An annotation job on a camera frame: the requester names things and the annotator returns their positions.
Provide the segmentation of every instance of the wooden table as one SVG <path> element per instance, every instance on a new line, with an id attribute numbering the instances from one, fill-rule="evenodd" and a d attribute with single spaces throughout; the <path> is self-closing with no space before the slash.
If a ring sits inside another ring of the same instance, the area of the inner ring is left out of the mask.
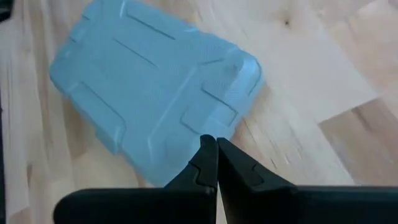
<path id="1" fill-rule="evenodd" d="M 146 185 L 49 80 L 87 2 L 16 0 L 0 24 L 9 223 L 51 223 L 78 189 Z M 268 169 L 296 184 L 398 184 L 397 0 L 147 2 L 261 61 L 267 86 L 233 142 Z"/>

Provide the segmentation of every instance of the wood grain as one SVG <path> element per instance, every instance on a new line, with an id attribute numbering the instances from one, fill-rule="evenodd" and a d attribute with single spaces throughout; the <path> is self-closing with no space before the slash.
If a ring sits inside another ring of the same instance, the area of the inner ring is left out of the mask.
<path id="1" fill-rule="evenodd" d="M 398 119 L 382 100 L 355 107 L 320 126 L 357 184 L 398 184 Z"/>
<path id="2" fill-rule="evenodd" d="M 64 195 L 150 187 L 49 80 L 89 0 L 16 0 L 0 24 L 9 223 L 51 223 Z M 395 185 L 396 0 L 145 0 L 238 44 L 267 86 L 233 142 L 296 184 Z M 226 223 L 218 204 L 218 223 Z"/>
<path id="3" fill-rule="evenodd" d="M 329 32 L 369 82 L 383 91 L 398 81 L 398 9 L 394 1 L 374 1 L 333 25 Z"/>

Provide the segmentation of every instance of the light blue plastic case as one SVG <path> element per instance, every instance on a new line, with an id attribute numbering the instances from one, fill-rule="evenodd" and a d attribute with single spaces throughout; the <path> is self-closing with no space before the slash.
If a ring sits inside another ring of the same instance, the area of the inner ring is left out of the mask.
<path id="1" fill-rule="evenodd" d="M 95 0 L 50 68 L 55 86 L 113 153 L 151 183 L 229 139 L 264 84 L 250 54 L 142 2 Z"/>

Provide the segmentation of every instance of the black plastic part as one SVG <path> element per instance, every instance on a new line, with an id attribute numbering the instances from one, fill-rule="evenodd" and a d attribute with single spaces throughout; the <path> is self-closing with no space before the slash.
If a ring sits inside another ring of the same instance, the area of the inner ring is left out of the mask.
<path id="1" fill-rule="evenodd" d="M 295 186 L 218 139 L 228 223 L 398 223 L 398 189 Z"/>
<path id="2" fill-rule="evenodd" d="M 211 136 L 162 189 L 82 190 L 55 207 L 56 224 L 215 223 L 218 147 Z"/>
<path id="3" fill-rule="evenodd" d="M 228 223 L 398 223 L 397 188 L 295 186 L 226 139 L 200 140 L 164 188 L 82 190 L 58 203 L 55 224 L 213 224 L 217 180 Z"/>
<path id="4" fill-rule="evenodd" d="M 0 0 L 0 22 L 11 17 L 13 0 Z"/>

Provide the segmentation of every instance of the plastic case lid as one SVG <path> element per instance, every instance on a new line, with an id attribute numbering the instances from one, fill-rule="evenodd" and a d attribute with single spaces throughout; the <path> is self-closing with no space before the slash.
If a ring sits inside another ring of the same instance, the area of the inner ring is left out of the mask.
<path id="1" fill-rule="evenodd" d="M 229 139 L 264 83 L 234 44 L 123 0 L 86 7 L 50 76 L 102 143 L 158 186 L 187 165 L 201 134 Z"/>

